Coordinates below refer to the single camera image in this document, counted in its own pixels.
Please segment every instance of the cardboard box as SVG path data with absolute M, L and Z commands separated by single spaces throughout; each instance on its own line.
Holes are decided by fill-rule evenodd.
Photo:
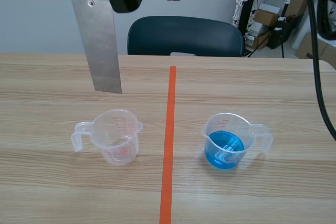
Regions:
M 336 47 L 321 39 L 318 39 L 318 48 L 319 59 L 326 61 L 334 69 L 336 69 Z M 300 59 L 312 58 L 311 33 L 306 34 L 295 55 Z
M 279 7 L 281 14 L 285 6 L 285 0 L 265 0 L 265 4 Z M 285 16 L 296 15 L 298 17 L 304 14 L 307 6 L 307 0 L 290 0 Z
M 259 22 L 253 22 L 250 31 L 248 32 L 249 35 L 258 37 L 259 35 L 263 35 L 268 32 L 269 27 L 263 25 L 262 23 Z
M 265 35 L 259 35 L 259 37 L 254 37 L 254 36 L 246 36 L 246 40 L 245 40 L 245 44 L 246 46 L 252 48 L 252 49 L 256 49 L 257 46 L 262 43 L 264 41 L 264 39 L 267 39 L 264 41 L 263 44 L 260 45 L 259 49 L 265 47 L 268 43 L 269 40 L 269 35 L 270 35 L 271 31 L 269 31 L 268 33 L 266 33 Z
M 278 18 L 279 15 L 277 14 L 258 9 L 254 17 L 254 21 L 262 23 L 265 26 L 275 27 L 277 25 Z
M 270 13 L 275 13 L 275 14 L 278 14 L 280 15 L 281 14 L 281 8 L 279 7 L 276 7 L 276 6 L 272 6 L 272 5 L 267 5 L 267 4 L 264 4 L 264 3 L 261 3 L 259 5 L 259 9 L 260 10 L 265 10 L 267 12 L 270 12 Z

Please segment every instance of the measuring cup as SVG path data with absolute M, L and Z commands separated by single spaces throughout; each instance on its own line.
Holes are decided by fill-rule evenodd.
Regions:
M 264 124 L 251 124 L 239 115 L 221 113 L 212 116 L 202 130 L 207 138 L 205 156 L 217 168 L 230 169 L 238 165 L 256 138 L 262 138 L 261 149 L 268 152 L 273 137 Z
M 83 149 L 82 135 L 88 135 L 107 162 L 124 165 L 138 154 L 138 132 L 142 129 L 142 123 L 130 111 L 110 110 L 93 122 L 78 123 L 71 141 L 75 151 L 80 152 Z

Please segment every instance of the metal plate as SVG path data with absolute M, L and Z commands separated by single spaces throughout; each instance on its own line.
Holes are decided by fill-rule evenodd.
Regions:
M 121 93 L 121 81 L 110 2 L 71 0 L 96 91 Z

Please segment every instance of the black pole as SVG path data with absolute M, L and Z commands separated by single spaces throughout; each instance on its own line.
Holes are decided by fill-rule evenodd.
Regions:
M 281 13 L 281 16 L 279 17 L 278 19 L 278 23 L 277 23 L 277 27 L 274 29 L 274 31 L 272 33 L 274 33 L 273 36 L 278 36 L 277 33 L 279 33 L 280 35 L 280 42 L 281 42 L 281 53 L 282 53 L 282 58 L 285 57 L 285 54 L 283 52 L 283 39 L 282 39 L 282 35 L 283 35 L 283 32 L 282 32 L 282 29 L 283 29 L 283 24 L 285 22 L 285 14 L 286 14 L 286 11 L 287 11 L 287 8 L 288 8 L 288 5 L 289 5 L 289 2 L 290 0 L 288 1 L 285 1 L 285 6 L 283 7 L 283 10 L 282 10 L 282 13 Z
M 253 7 L 254 0 L 248 0 L 241 9 L 241 15 L 238 23 L 238 29 L 244 36 L 247 32 L 248 20 L 250 19 L 251 10 Z
M 288 8 L 288 5 L 289 3 L 285 3 L 285 6 L 282 10 L 282 13 L 281 13 L 281 18 L 284 18 L 285 14 L 286 14 L 286 11 L 287 11 L 287 8 Z M 282 23 L 284 22 L 284 20 L 278 20 L 278 24 L 277 24 L 277 28 L 282 28 Z

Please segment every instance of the cup rim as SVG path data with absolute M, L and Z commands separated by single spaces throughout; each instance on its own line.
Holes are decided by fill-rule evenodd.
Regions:
M 239 117 L 240 119 L 244 120 L 244 121 L 245 121 L 246 123 L 248 123 L 249 125 L 251 125 L 251 123 L 250 123 L 249 121 L 247 121 L 245 118 L 243 118 L 242 116 L 237 115 L 237 114 L 233 114 L 233 113 L 219 113 L 219 114 L 215 114 L 215 115 L 213 115 L 211 118 L 209 118 L 209 120 L 208 120 L 208 121 L 206 122 L 206 124 L 205 124 L 205 127 L 202 129 L 202 135 L 203 135 L 204 137 L 206 137 L 206 138 L 207 138 L 213 145 L 215 145 L 218 149 L 220 149 L 220 150 L 222 150 L 222 151 L 224 151 L 224 152 L 229 152 L 229 153 L 239 154 L 239 153 L 247 152 L 249 149 L 251 149 L 251 148 L 253 147 L 253 145 L 254 145 L 254 143 L 255 143 L 255 141 L 256 141 L 256 138 L 255 138 L 255 137 L 253 138 L 253 142 L 252 142 L 252 144 L 250 145 L 249 148 L 244 149 L 244 150 L 242 150 L 242 151 L 238 151 L 238 152 L 234 152 L 234 151 L 226 150 L 226 149 L 224 149 L 224 148 L 221 148 L 221 147 L 218 146 L 217 144 L 215 144 L 214 141 L 212 141 L 212 139 L 205 133 L 205 130 L 206 130 L 206 127 L 207 127 L 208 123 L 210 122 L 210 120 L 211 120 L 212 118 L 214 118 L 215 116 L 218 116 L 218 115 L 234 115 L 234 116 L 237 116 L 237 117 Z
M 130 139 L 128 139 L 126 142 L 123 142 L 123 143 L 121 143 L 121 144 L 118 144 L 118 145 L 115 145 L 115 146 L 111 146 L 111 147 L 102 146 L 102 145 L 98 144 L 96 141 L 94 141 L 94 140 L 91 138 L 91 140 L 93 141 L 93 143 L 94 143 L 97 147 L 99 147 L 99 148 L 101 148 L 101 149 L 109 150 L 109 149 L 114 149 L 114 148 L 122 147 L 123 145 L 125 145 L 125 144 L 129 143 L 130 141 L 132 141 L 132 140 L 134 139 L 134 137 L 135 137 L 135 136 L 136 136 L 136 135 L 143 129 L 143 124 L 140 123 L 140 122 L 138 121 L 138 118 L 137 118 L 131 111 L 129 111 L 129 110 L 124 110 L 124 109 L 115 109 L 115 110 L 105 111 L 104 113 L 102 113 L 102 114 L 100 114 L 99 116 L 97 116 L 96 119 L 94 119 L 93 124 L 95 124 L 95 123 L 96 123 L 96 120 L 97 120 L 98 118 L 100 118 L 101 116 L 103 116 L 103 115 L 105 115 L 105 114 L 108 114 L 108 113 L 111 113 L 111 112 L 116 112 L 116 111 L 122 111 L 122 112 L 126 112 L 126 113 L 128 113 L 128 114 L 131 114 L 131 116 L 132 116 L 132 117 L 135 119 L 135 121 L 137 122 L 137 123 L 136 123 L 137 126 L 140 125 L 140 127 L 138 127 L 138 129 L 131 135 L 132 137 L 130 137 Z

